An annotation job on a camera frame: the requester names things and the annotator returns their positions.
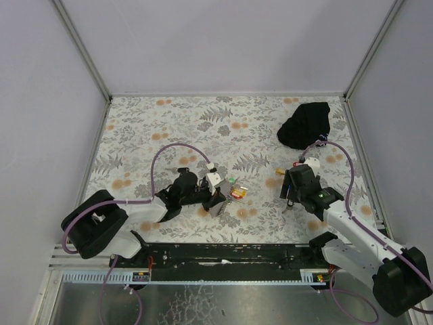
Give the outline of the blue key tag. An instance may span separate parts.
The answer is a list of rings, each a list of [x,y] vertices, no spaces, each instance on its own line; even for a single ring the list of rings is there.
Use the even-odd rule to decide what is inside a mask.
[[[294,206],[294,191],[292,190],[292,186],[288,186],[288,192],[287,192],[287,207],[291,209]]]

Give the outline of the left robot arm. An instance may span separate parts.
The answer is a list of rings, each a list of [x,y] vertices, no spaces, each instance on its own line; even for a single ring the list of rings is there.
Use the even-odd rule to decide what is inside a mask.
[[[228,199],[231,184],[211,169],[199,178],[187,168],[168,187],[145,200],[117,200],[99,190],[61,222],[62,248],[70,255],[90,259],[101,253],[130,259],[144,245],[135,226],[139,222],[164,223],[177,217],[182,208],[200,205],[213,217]]]

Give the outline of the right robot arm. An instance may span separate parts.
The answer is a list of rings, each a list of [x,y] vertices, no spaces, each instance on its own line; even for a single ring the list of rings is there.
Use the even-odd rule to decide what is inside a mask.
[[[407,249],[352,215],[343,195],[321,186],[315,170],[303,163],[285,172],[280,196],[301,204],[349,241],[326,232],[310,241],[324,259],[372,290],[378,304],[398,317],[432,295],[426,258]]]

